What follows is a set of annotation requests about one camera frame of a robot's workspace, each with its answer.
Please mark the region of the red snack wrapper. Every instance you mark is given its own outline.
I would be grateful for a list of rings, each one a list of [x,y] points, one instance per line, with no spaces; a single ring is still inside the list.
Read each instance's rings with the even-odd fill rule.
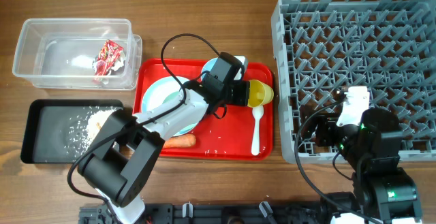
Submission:
[[[121,56],[124,48],[112,40],[107,40],[93,62],[96,76],[107,76],[116,63],[123,66]]]

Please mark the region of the light blue bowl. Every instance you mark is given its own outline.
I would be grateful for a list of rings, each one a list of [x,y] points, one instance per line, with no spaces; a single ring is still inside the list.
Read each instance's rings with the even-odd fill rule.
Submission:
[[[217,61],[217,57],[207,61],[204,64],[204,66],[203,66],[203,68],[201,70],[201,74],[202,74],[201,77],[200,77],[201,80],[205,77],[206,72],[209,72],[213,68],[213,66],[216,63],[216,61]]]

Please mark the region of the yellow plastic cup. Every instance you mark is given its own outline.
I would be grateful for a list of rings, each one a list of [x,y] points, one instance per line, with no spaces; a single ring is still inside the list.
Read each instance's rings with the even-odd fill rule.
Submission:
[[[249,81],[248,106],[251,108],[263,106],[273,100],[273,88],[259,80]]]

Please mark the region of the green bowl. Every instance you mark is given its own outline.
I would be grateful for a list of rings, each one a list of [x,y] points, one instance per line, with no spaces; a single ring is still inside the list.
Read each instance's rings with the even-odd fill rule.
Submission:
[[[183,91],[177,91],[177,92],[170,93],[163,100],[162,104],[168,106],[169,108],[173,108],[173,107],[181,106],[185,102],[186,98],[187,98],[186,93],[184,93]]]

